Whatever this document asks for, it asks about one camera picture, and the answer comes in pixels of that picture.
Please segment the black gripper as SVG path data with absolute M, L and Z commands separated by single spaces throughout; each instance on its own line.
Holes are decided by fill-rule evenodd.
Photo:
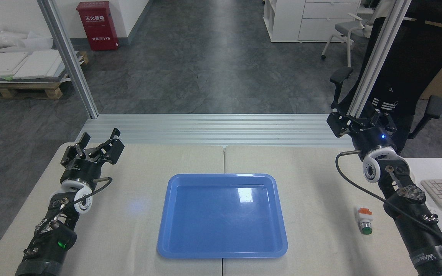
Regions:
M 79 179 L 88 184 L 101 177 L 101 163 L 108 162 L 112 165 L 118 162 L 125 145 L 119 139 L 121 132 L 114 128 L 109 139 L 93 149 L 89 149 L 88 157 L 96 161 L 87 160 L 85 149 L 91 136 L 83 133 L 81 139 L 74 145 L 66 148 L 60 164 L 65 167 L 60 183 L 65 180 Z
M 363 131 L 361 129 L 364 129 L 364 119 L 340 112 L 331 112 L 327 118 L 327 124 L 337 138 L 353 133 L 353 145 L 356 150 L 360 151 L 359 156 L 366 156 L 369 152 L 382 147 L 397 149 L 389 135 L 389 133 L 393 135 L 397 127 L 388 112 L 374 110 L 369 125 L 378 128 L 368 128 Z

